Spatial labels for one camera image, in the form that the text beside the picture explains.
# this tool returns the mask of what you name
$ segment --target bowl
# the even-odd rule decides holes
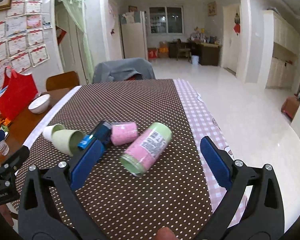
[[[48,109],[50,103],[50,95],[43,95],[34,100],[28,109],[34,114],[41,114]]]

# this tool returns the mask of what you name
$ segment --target window frame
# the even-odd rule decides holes
[[[166,32],[165,33],[151,33],[151,23],[150,23],[150,8],[158,8],[158,7],[164,7],[164,11],[165,11],[165,17],[166,17]],[[167,7],[169,8],[181,8],[181,20],[182,20],[182,33],[169,33],[169,27],[168,27],[168,12],[167,12]],[[183,6],[182,5],[168,5],[168,6],[164,6],[164,5],[153,5],[151,7],[149,7],[148,9],[149,12],[149,16],[147,19],[148,22],[148,31],[149,31],[149,35],[151,36],[162,36],[162,35],[183,35],[185,33],[185,24],[184,24],[184,15],[183,15]]]

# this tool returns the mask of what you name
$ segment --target barcode label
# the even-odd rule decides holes
[[[165,139],[156,131],[153,131],[149,136],[140,144],[154,159],[166,147]]]

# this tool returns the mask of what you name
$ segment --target window pane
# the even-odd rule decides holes
[[[150,16],[151,33],[167,32],[166,12],[164,7],[150,8],[149,16]]]
[[[182,33],[181,8],[167,7],[168,33]]]

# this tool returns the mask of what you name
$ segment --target green curtain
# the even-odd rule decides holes
[[[84,1],[83,0],[59,0],[59,1],[63,3],[70,17],[74,21],[74,23],[77,25],[80,31],[83,32],[83,49],[86,56],[88,79],[89,82],[91,83],[93,78],[94,65],[92,62],[92,57],[89,49],[87,32],[84,27],[84,19],[82,14],[82,10],[84,10],[84,8],[82,8]]]

